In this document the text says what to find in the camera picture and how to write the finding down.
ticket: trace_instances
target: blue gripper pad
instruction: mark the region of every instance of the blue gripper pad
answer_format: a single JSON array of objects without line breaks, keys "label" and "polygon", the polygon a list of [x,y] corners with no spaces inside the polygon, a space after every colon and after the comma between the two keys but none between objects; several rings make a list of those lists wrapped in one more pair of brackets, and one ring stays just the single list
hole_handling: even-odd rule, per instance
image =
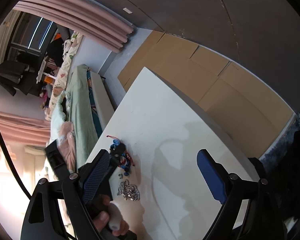
[{"label": "blue gripper pad", "polygon": [[83,203],[87,203],[92,200],[95,196],[97,189],[102,182],[103,178],[109,171],[109,162],[110,156],[109,154],[103,154],[103,156],[98,161],[97,165],[94,167],[93,171],[90,173],[89,177],[83,184],[83,195],[82,201]]},{"label": "blue gripper pad", "polygon": [[206,156],[204,150],[200,150],[197,154],[197,165],[204,180],[208,184],[213,198],[220,201],[223,205],[227,200],[225,184]]}]

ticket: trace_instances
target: finger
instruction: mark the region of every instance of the finger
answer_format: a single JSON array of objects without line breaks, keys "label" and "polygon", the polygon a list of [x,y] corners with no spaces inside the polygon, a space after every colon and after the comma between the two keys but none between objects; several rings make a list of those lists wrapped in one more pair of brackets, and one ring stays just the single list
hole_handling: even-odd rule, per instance
[{"label": "finger", "polygon": [[129,230],[129,225],[128,225],[128,223],[125,221],[125,226],[124,226],[124,229],[123,229],[121,235],[124,236],[124,235],[128,232],[128,230]]},{"label": "finger", "polygon": [[126,224],[126,222],[122,219],[122,220],[121,220],[121,223],[120,223],[120,229],[117,230],[117,231],[112,231],[112,234],[113,234],[114,236],[119,236],[119,235],[121,235],[122,231],[124,230],[125,224]]},{"label": "finger", "polygon": [[105,211],[101,211],[99,215],[92,221],[96,229],[100,232],[109,221],[109,214]]},{"label": "finger", "polygon": [[108,195],[101,195],[103,205],[108,206],[110,204],[111,198]]}]

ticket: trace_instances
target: pile of jewelry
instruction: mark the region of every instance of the pile of jewelry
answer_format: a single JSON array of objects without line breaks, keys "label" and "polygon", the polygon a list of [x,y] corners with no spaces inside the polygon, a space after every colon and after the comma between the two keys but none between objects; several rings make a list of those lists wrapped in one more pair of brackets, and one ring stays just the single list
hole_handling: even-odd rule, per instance
[{"label": "pile of jewelry", "polygon": [[137,186],[130,184],[127,179],[120,183],[117,195],[123,195],[125,200],[128,198],[132,201],[140,200],[140,192]]}]

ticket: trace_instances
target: jewelry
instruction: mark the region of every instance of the jewelry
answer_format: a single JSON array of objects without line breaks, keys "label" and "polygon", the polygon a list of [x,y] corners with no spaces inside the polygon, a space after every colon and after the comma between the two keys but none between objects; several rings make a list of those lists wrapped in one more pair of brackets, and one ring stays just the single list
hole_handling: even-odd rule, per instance
[{"label": "jewelry", "polygon": [[127,179],[123,182],[120,182],[117,196],[119,195],[123,195],[125,200],[127,200],[128,198],[132,201],[140,200],[140,192],[137,186],[130,184]]}]

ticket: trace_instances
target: cardboard sheet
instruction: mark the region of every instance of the cardboard sheet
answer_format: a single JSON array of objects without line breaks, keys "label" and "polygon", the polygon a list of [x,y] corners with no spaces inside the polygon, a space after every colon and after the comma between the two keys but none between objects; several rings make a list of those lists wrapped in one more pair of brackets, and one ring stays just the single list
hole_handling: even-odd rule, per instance
[{"label": "cardboard sheet", "polygon": [[128,91],[143,67],[185,93],[248,157],[260,157],[293,112],[244,68],[198,44],[153,31],[118,76]]}]

